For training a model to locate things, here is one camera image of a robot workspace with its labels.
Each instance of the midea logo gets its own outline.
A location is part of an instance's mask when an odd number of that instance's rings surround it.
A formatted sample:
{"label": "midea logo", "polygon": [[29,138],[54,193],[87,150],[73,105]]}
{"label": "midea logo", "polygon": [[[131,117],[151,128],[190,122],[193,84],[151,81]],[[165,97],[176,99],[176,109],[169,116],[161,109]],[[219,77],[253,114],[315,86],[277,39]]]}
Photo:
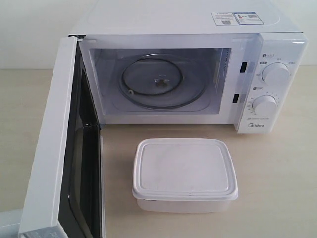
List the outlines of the midea logo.
{"label": "midea logo", "polygon": [[250,123],[248,127],[264,127],[264,125]]}

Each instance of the power knob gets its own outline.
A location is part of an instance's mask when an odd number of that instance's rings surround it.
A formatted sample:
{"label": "power knob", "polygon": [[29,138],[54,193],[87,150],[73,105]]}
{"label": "power knob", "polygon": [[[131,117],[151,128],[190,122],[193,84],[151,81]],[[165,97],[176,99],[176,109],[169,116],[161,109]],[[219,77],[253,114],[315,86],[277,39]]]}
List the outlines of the power knob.
{"label": "power knob", "polygon": [[268,85],[283,85],[288,82],[289,71],[283,63],[273,63],[262,72],[262,80]]}
{"label": "power knob", "polygon": [[277,104],[272,96],[265,95],[256,98],[252,103],[252,108],[256,114],[269,117],[275,114]]}

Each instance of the open microwave door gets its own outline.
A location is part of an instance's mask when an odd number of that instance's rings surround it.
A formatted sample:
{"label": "open microwave door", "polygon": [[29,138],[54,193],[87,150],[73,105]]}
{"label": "open microwave door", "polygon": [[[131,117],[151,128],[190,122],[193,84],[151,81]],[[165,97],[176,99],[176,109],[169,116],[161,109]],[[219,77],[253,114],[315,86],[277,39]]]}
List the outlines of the open microwave door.
{"label": "open microwave door", "polygon": [[20,238],[105,237],[100,126],[76,37],[61,40]]}

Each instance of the plastic container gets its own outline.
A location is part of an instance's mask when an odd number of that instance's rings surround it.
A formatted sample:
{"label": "plastic container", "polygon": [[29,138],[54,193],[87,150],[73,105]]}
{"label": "plastic container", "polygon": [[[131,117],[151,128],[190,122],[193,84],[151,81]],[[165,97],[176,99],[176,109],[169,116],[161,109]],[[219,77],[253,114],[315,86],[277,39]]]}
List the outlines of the plastic container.
{"label": "plastic container", "polygon": [[156,212],[220,212],[238,197],[227,146],[195,138],[142,141],[132,192],[142,209]]}

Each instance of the microwave oven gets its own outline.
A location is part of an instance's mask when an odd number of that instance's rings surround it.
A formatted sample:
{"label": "microwave oven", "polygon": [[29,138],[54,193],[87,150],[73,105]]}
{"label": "microwave oven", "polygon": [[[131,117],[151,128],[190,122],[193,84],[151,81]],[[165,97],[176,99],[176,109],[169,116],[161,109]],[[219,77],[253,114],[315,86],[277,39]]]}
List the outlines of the microwave oven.
{"label": "microwave oven", "polygon": [[105,124],[270,132],[307,45],[268,0],[100,0],[62,38],[20,238],[105,238]]}

